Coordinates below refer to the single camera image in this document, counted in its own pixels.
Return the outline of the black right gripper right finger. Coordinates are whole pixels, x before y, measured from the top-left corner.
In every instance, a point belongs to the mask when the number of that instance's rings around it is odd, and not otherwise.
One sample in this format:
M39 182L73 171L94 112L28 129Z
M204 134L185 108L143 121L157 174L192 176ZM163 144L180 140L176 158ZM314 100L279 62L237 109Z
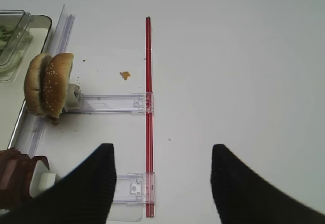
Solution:
M222 223L324 223L324 214L283 193L216 144L211 190Z

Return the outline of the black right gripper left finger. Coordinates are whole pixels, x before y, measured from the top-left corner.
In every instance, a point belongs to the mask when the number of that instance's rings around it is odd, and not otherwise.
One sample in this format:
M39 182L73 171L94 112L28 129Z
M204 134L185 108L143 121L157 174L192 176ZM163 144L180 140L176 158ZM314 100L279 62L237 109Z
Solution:
M77 168L1 223L106 223L116 187L114 146L101 144Z

